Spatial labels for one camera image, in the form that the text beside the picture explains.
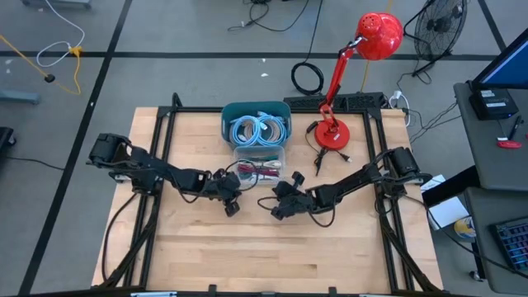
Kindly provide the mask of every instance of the wooden table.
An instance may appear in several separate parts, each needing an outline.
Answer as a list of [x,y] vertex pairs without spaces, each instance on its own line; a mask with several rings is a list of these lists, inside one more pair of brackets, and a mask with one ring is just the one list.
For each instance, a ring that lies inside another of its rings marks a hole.
[[[157,108],[136,109],[130,131],[132,144],[149,148],[156,112]],[[319,117],[293,114],[293,132],[285,146],[286,175],[303,173],[305,188],[341,180],[369,162],[362,117],[339,115],[351,131],[351,141],[342,152],[351,156],[352,163],[344,162],[337,153],[328,153],[315,177],[316,154],[306,144],[304,132]],[[383,122],[390,148],[409,146],[401,111],[383,111]],[[371,124],[379,152],[373,120]],[[233,161],[233,151],[219,132],[220,113],[178,112],[168,161],[180,168],[215,171],[226,167]],[[312,135],[309,140],[316,145]],[[109,218],[131,196],[130,189],[127,183],[117,185]],[[407,190],[410,196],[421,199],[418,186],[408,186]],[[335,223],[328,229],[318,227],[307,214],[282,221],[273,218],[257,205],[257,198],[272,194],[269,186],[244,192],[238,199],[241,210],[228,218],[220,202],[199,199],[188,205],[170,184],[165,185],[147,289],[205,291],[216,284],[218,291],[323,293],[329,286],[336,286],[340,293],[390,292],[373,186],[346,196],[337,207]],[[120,214],[111,230],[107,273],[130,247],[138,201]],[[399,205],[409,253],[432,283],[441,288],[425,210],[405,199]],[[329,218],[330,214],[319,216],[323,222]],[[401,261],[396,252],[394,255],[398,284],[404,288]],[[138,283],[142,258],[140,252],[133,284]],[[92,283],[101,282],[100,256]]]

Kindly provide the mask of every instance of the floor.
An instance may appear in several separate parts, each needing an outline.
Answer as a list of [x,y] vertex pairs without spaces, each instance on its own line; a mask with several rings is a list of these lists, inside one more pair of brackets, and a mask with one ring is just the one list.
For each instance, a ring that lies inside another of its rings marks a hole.
[[[423,0],[398,0],[392,13],[407,21],[423,3]],[[528,9],[526,1],[469,1],[466,24],[453,49],[454,56],[438,62],[429,71],[432,84],[425,85],[409,77],[401,82],[411,108],[420,111],[424,120],[455,100],[454,83],[474,78],[500,52],[482,3],[487,3],[506,45],[528,26],[523,13]],[[363,13],[384,11],[387,4],[388,0],[325,1],[313,52],[330,57],[349,41],[350,28],[355,28]],[[303,5],[301,0],[274,0],[263,22],[274,27],[286,26]],[[42,3],[25,7],[19,0],[4,0],[0,11],[0,34],[31,59],[56,40],[74,43],[79,38],[76,29],[50,10],[39,7]],[[104,172],[85,165],[99,133],[128,134],[137,106],[168,105],[173,92],[180,95],[185,106],[224,106],[233,101],[299,96],[290,82],[290,69],[308,51],[317,10],[318,1],[309,1],[297,24],[284,33],[257,27],[229,33],[228,27],[247,21],[248,6],[241,1],[92,0],[89,11],[61,7],[60,13],[86,31],[82,47],[87,54],[79,73],[82,87],[79,97],[43,82],[33,68],[0,44],[0,88],[41,95],[41,103],[36,106],[0,103],[0,125],[15,129],[18,139],[10,155],[66,167],[63,176],[60,171],[39,164],[3,160],[0,295],[19,292],[53,201],[62,201],[62,205],[31,293],[86,289],[91,284],[115,188]],[[123,25],[122,31],[116,30],[118,24]],[[117,43],[111,42],[112,36]],[[53,49],[55,54],[62,50]],[[115,51],[114,58],[106,54],[107,50]],[[165,54],[157,57],[147,52]],[[403,42],[397,54],[401,59],[370,64],[364,92],[382,91],[390,95],[397,88],[401,73],[413,70],[416,61],[410,40]],[[53,60],[43,59],[44,63]],[[330,77],[333,58],[311,62]],[[73,86],[75,66],[75,58],[68,57],[46,70],[62,84]],[[364,68],[364,60],[350,62],[341,92],[360,90]],[[299,71],[298,76],[307,87],[316,83],[311,73]],[[457,112],[454,109],[445,118],[457,116]],[[409,134],[418,130],[416,119],[412,119]],[[473,164],[461,120],[427,132],[412,148],[422,170],[431,174],[451,177]],[[471,256],[441,233],[432,236],[447,290],[499,296],[486,283],[477,283],[467,276],[475,268]]]

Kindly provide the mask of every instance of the keyboard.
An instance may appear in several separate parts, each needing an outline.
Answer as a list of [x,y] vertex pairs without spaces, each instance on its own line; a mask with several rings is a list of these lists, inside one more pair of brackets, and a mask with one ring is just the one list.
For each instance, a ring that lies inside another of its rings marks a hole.
[[[318,109],[325,96],[287,97],[284,102],[292,108]],[[380,108],[384,100],[382,92],[355,93],[336,95],[333,110],[349,111],[364,110],[365,108]]]
[[528,217],[491,225],[490,229],[508,265],[528,271]]

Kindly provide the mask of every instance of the blue screen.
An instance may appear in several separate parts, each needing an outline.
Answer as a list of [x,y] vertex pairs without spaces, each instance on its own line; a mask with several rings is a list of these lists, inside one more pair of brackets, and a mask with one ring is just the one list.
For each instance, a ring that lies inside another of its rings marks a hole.
[[528,41],[506,57],[482,83],[528,86]]

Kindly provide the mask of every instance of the black desk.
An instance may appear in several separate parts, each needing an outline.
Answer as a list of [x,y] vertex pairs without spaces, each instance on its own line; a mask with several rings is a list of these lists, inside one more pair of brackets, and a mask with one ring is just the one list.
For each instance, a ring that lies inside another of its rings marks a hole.
[[[490,191],[470,187],[464,196],[477,230],[480,254],[507,266],[498,245],[488,229],[497,224],[528,215],[528,193]],[[528,280],[493,264],[482,261],[489,286],[498,293],[528,295]]]
[[477,119],[469,103],[469,85],[457,83],[454,89],[475,165],[425,191],[422,194],[424,202],[429,206],[436,205],[463,192],[469,186],[489,190],[528,191],[528,91],[510,91],[519,112],[508,120],[501,120],[504,133],[509,134],[518,115],[526,119],[527,123],[519,127],[515,137],[523,147],[504,149],[497,146],[497,137],[504,137],[499,123],[496,120]]

